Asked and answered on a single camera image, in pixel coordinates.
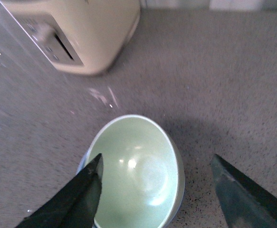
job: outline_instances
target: countertop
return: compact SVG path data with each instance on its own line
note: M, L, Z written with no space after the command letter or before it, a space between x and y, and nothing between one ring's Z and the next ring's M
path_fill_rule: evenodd
M0 6L0 53L0 228L62 188L124 114L180 150L185 194L168 228L227 227L214 153L277 197L277 13L144 10L109 73L87 77L56 71Z

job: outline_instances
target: toaster control panel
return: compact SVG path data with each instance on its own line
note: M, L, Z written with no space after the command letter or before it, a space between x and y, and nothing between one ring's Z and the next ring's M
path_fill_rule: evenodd
M50 61L68 65L83 65L51 15L14 15L14 17Z

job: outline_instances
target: gray speckled countertop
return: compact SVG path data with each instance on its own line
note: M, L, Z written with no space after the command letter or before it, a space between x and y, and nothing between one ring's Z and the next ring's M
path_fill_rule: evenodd
M214 153L277 197L277 13L143 11L112 70L85 77L57 72L0 8L0 52L0 228L63 187L123 114L155 120L180 149L185 195L169 228L227 227Z

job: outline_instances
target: bowl rim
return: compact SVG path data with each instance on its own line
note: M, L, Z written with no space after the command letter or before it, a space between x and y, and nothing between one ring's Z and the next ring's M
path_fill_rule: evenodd
M163 228L163 227L167 226L167 224L168 224L169 222L171 222L171 219L172 219L172 218L171 218L170 216L171 216L171 214L173 213L173 209L174 209L174 207L175 207L175 205L176 205L176 203L177 203L177 198L178 198L178 196L179 196L179 188L180 188L180 185L181 185L181 183L180 183L181 180L180 180L180 177L179 177L179 175L180 175L180 174L179 174L179 172L180 172L180 164L179 164L179 161L178 161L178 159L177 159L177 153L178 153L178 152L175 151L175 150L177 150L177 148L174 148L173 143L172 143L172 139L171 139L171 138L169 137L169 135L165 132L165 130L164 130L162 127L160 127L159 124L157 124L155 121L153 121L153 120L151 120L150 118L148 118L148 117L146 117L146 116L143 116L143 115L138 115L138 114L127 114L127 115L119 116L119 117L117 117L117 118L111 120L110 122L108 122L105 126L103 126L103 127L101 128L101 130L97 133L97 135L96 135L95 138L93 139L93 141L92 141L92 143L91 143L89 149L87 150L87 152L85 153L85 155L83 156L83 158L81 159L81 161L80 161L80 163L79 163L79 166L78 166L78 169L77 169L76 174L78 174L78 173L84 168L86 160L89 159L89 157L90 157L90 155L91 155L91 151L92 151L92 149L93 149L95 143L96 143L97 140L99 139L99 137L102 135L102 133L103 133L109 126L111 126L112 124L114 124L114 123L116 123L116 122L118 122L118 121L120 121L120 120L129 119L129 118L139 118L139 119L143 119L143 120L145 120L145 121L150 122L152 125L154 125L154 126L155 126L157 129L159 129L159 130L161 131L161 133L164 135L165 139L167 140L167 142L168 142L170 148L172 149L172 151L173 151L173 153L174 153L174 160L173 160L173 162L176 163L176 166L177 166L177 173L178 173L177 187L176 187L175 195L174 195L174 197L173 197L173 204L171 205L171 207L170 207L168 213L166 214L165 218L163 219L163 221L162 221L162 222L160 223L160 225L157 227L157 228ZM97 221L95 220L95 218L94 218L94 223L95 223L95 225L96 225L97 228L101 228L101 227L99 226L99 224L97 223Z

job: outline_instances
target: bowl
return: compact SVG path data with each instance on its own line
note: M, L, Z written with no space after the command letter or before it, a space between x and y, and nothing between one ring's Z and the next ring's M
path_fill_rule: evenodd
M98 228L163 228L181 204L185 175L168 134L140 115L120 116L97 134L77 172L102 153Z

